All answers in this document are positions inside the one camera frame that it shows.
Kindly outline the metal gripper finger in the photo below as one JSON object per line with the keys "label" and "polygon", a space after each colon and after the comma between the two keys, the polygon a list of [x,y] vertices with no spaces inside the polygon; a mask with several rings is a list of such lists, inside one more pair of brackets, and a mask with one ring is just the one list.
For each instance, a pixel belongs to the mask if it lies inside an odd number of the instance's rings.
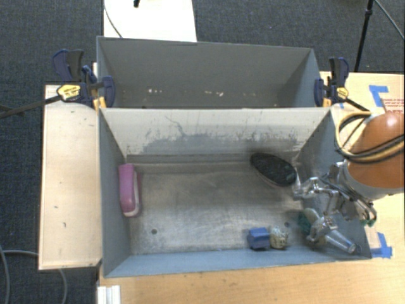
{"label": "metal gripper finger", "polygon": [[308,200],[318,194],[326,194],[327,190],[321,186],[320,182],[318,177],[311,177],[304,182],[298,181],[293,188],[293,200]]}
{"label": "metal gripper finger", "polygon": [[337,228],[337,225],[330,217],[317,218],[311,222],[309,235],[306,239],[310,243],[327,243],[327,236]]}

